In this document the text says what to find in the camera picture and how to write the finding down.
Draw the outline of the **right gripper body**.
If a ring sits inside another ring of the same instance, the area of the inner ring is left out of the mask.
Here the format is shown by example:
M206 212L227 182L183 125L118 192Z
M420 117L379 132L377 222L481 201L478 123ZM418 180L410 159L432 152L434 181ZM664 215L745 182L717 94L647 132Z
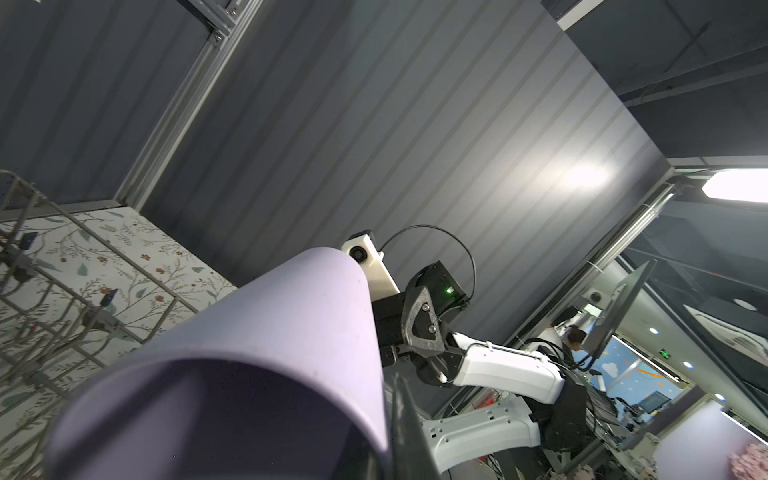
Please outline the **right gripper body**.
M383 368L411 363L426 384L451 384L464 353L449 323L468 307L468 295L440 261L415 274L405 290L372 303Z

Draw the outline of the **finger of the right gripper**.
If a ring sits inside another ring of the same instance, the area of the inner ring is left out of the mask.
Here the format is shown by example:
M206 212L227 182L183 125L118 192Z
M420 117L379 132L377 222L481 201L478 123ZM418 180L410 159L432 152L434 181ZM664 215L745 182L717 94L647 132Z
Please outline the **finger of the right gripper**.
M442 354L445 341L429 290L414 287L405 293L401 315L402 348L413 354Z

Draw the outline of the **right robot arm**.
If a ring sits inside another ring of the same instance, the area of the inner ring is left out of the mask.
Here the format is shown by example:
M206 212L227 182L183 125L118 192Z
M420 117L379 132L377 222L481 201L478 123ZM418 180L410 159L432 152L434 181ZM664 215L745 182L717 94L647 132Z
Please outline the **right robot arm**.
M576 373L562 348L510 349L448 329L442 316L461 292L451 279L419 278L400 289L380 261L364 272L384 366L404 360L428 385L504 394L489 406L422 422L438 473L502 450L574 452L616 419L614 402Z

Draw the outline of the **purple plastic cup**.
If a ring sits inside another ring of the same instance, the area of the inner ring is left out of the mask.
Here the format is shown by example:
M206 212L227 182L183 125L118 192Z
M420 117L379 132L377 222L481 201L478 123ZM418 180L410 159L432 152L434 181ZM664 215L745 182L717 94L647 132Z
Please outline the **purple plastic cup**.
M86 381L48 433L48 479L352 478L390 458L360 266L288 260Z

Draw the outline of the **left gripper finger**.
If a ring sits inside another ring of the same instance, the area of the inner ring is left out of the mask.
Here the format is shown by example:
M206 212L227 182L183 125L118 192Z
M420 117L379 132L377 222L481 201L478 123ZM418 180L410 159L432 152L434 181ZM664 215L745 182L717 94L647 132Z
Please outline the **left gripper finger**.
M393 479L440 478L408 382L400 374L392 384L389 435Z

